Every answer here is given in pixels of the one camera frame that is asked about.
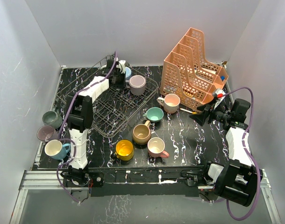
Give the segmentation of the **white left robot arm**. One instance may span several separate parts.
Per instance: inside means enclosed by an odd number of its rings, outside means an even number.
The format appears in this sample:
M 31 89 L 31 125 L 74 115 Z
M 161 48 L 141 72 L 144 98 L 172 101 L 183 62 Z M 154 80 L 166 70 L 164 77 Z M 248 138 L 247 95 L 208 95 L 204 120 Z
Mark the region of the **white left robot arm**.
M 93 102 L 112 85 L 124 86 L 126 82 L 125 60 L 114 58 L 108 60 L 105 66 L 100 68 L 101 74 L 83 89 L 73 96 L 69 96 L 69 104 L 64 123 L 71 139 L 71 160 L 68 172 L 61 176 L 78 186 L 85 186 L 89 182 L 87 171 L 88 160 L 86 156 L 87 134 L 93 123 Z

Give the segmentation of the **lilac ceramic mug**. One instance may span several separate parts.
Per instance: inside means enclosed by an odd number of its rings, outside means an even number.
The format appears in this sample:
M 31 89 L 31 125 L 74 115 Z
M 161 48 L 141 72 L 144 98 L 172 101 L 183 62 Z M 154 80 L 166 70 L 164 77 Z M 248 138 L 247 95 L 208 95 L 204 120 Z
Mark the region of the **lilac ceramic mug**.
M 141 75 L 134 75 L 129 79 L 130 91 L 135 96 L 144 94 L 146 88 L 146 79 Z

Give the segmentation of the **light blue textured mug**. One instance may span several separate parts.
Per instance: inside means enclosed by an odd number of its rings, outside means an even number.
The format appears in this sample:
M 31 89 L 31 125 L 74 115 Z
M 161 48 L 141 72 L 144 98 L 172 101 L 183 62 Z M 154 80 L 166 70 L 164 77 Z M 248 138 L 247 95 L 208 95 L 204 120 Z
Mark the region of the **light blue textured mug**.
M 132 77 L 132 70 L 129 67 L 125 67 L 125 82 L 129 82 Z

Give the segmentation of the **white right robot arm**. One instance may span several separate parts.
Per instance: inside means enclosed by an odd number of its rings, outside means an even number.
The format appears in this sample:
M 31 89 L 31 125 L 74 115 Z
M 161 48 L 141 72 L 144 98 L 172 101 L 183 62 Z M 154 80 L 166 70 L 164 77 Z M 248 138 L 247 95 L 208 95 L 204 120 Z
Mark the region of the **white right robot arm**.
M 221 98 L 214 98 L 211 102 L 199 106 L 199 113 L 190 117 L 200 126 L 216 120 L 222 123 L 226 131 L 228 142 L 229 161 L 225 165 L 217 162 L 208 162 L 201 179 L 206 185 L 214 185 L 217 196 L 248 207 L 257 192 L 257 178 L 263 177 L 257 172 L 254 162 L 248 157 L 250 150 L 247 147 L 248 127 L 245 124 L 246 112 L 250 102 L 236 99 L 231 108 L 228 108 Z

